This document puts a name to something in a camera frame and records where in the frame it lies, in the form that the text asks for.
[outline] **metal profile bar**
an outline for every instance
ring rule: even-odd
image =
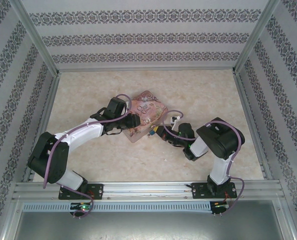
[[[56,213],[74,212],[70,202],[27,202],[23,212]],[[209,201],[179,202],[97,202],[92,212],[195,212],[212,213]]]
[[[24,204],[20,201],[10,203],[0,234],[0,240],[13,240],[15,238],[21,219],[23,205]]]
[[[272,202],[283,239],[297,240],[297,230],[286,199],[277,199]]]
[[[38,30],[36,29],[33,21],[30,18],[27,10],[25,9],[21,0],[9,0],[9,3],[15,10],[17,16],[19,17],[20,21],[22,22],[23,26],[25,27],[26,31],[28,32],[30,38],[32,39],[33,43],[35,44],[38,52],[41,54],[44,62],[46,63],[49,71],[53,76],[58,73],[58,69],[49,53],[47,47],[45,46]]]
[[[248,56],[250,55],[255,43],[258,41],[263,29],[265,28],[266,24],[268,23],[270,17],[272,16],[275,8],[277,7],[280,0],[269,0],[259,17],[251,35],[249,36],[241,54],[239,55],[237,62],[234,66],[235,73],[241,71],[245,61],[247,60]]]
[[[51,90],[50,90],[50,93],[49,93],[49,97],[48,97],[48,99],[46,101],[46,109],[45,109],[45,111],[43,113],[43,117],[42,117],[42,119],[40,121],[40,127],[38,129],[37,136],[40,136],[42,133],[44,133],[47,130],[48,123],[49,123],[50,116],[51,116],[51,112],[52,112],[52,108],[53,108],[53,104],[54,104],[54,99],[55,99],[55,96],[57,94],[59,82],[60,82],[60,79],[61,79],[61,74],[56,73],[56,76],[54,78],[55,79],[54,79],[54,81],[52,83]],[[31,175],[31,169],[27,167],[26,171],[25,171],[25,174],[24,174],[23,181],[28,182],[30,180],[30,175]]]
[[[233,77],[234,77],[237,92],[238,92],[238,95],[239,95],[239,98],[240,98],[240,101],[241,101],[241,104],[243,107],[243,111],[245,114],[248,129],[249,129],[250,135],[253,140],[253,144],[254,144],[254,148],[255,148],[255,152],[256,152],[258,161],[260,162],[260,164],[263,165],[263,169],[264,169],[266,178],[268,180],[271,180],[271,179],[273,179],[273,177],[272,177],[269,165],[268,165],[267,158],[264,154],[261,140],[258,135],[257,127],[255,125],[255,122],[254,122],[254,119],[252,116],[251,108],[248,104],[247,96],[246,96],[246,94],[243,90],[243,87],[242,87],[241,79],[240,79],[239,75],[235,74],[234,72],[233,72]]]
[[[196,201],[192,197],[190,185],[194,181],[178,182],[101,182],[104,185],[102,200],[97,202],[165,202],[165,201]],[[235,183],[236,190],[242,184]],[[61,202],[58,200],[60,186],[50,185],[42,188],[41,182],[17,183],[12,201],[22,202]],[[242,194],[242,201],[284,199],[285,195],[278,180],[247,180]]]
[[[182,70],[229,70],[231,66],[152,66],[152,67],[91,67],[60,69],[60,73],[71,72],[119,72],[119,71],[182,71]]]

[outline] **beige tile surface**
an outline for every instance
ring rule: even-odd
[[[230,70],[66,72],[61,75],[47,131],[68,130],[106,107],[117,94],[134,97],[144,90],[151,91],[169,110],[182,111],[181,123],[191,123],[194,130],[215,117],[240,129],[245,144],[231,175],[263,179]],[[189,161],[181,148],[157,135],[131,143],[121,133],[80,146],[70,154],[68,167],[88,181],[190,181],[206,180],[213,159],[209,151],[197,161]],[[34,181],[42,178],[35,176]]]

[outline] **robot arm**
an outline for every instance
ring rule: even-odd
[[[74,149],[87,141],[98,138],[104,134],[110,135],[110,131],[113,129],[118,129],[120,130],[118,133],[121,133],[122,130],[139,126],[141,124],[140,117],[131,113],[120,120],[111,121],[121,117],[123,112],[126,111],[126,107],[127,104],[125,101],[113,97],[107,107],[101,108],[97,113],[91,115],[84,123],[57,134],[44,132],[39,137],[35,148],[28,159],[28,167],[44,178],[53,146],[59,139],[66,135],[54,149],[52,155],[52,159],[54,160],[51,161],[49,167],[47,182],[50,184],[58,183],[84,193],[87,180],[67,168],[68,156]],[[95,121],[101,121],[102,123],[91,124]]]
[[[219,117],[213,119],[210,124],[204,125],[196,130],[198,134],[195,140],[183,140],[169,134],[163,126],[159,126],[156,133],[164,140],[175,147],[183,147],[183,153],[188,160],[196,161],[211,150],[215,155],[214,164],[210,175],[207,177],[207,188],[215,197],[222,193],[230,183],[228,170],[230,162],[238,149],[239,140],[233,129]],[[182,123],[178,126],[178,132],[171,130],[171,133],[179,137],[194,139],[194,131],[189,123]],[[241,131],[236,129],[241,138],[241,145],[245,138]]]

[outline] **black mounting plate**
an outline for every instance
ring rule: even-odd
[[[87,184],[86,193],[94,200],[101,200],[103,196],[103,184]],[[86,196],[82,196],[66,188],[61,187],[58,193],[59,200],[87,200]]]
[[[228,183],[227,187],[217,192],[215,196],[208,190],[207,182],[193,182],[191,187],[193,199],[225,199],[225,192],[227,192],[232,199],[238,197],[234,182]]]

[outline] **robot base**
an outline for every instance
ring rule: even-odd
[[[192,187],[192,195],[193,199],[225,199],[225,192],[232,198],[236,199],[238,197],[237,191],[235,188],[235,184],[230,182],[230,179],[223,183],[222,185],[216,186],[214,192],[211,192],[209,189],[210,176],[207,177],[207,182],[193,182]]]
[[[88,183],[86,185],[85,190],[83,190],[82,192],[91,196],[94,200],[101,200],[103,196],[103,186],[104,186],[103,184]],[[63,187],[59,189],[58,199],[59,200],[88,200],[87,197],[77,194],[75,192],[72,192],[70,190],[67,190],[66,188],[63,188]]]

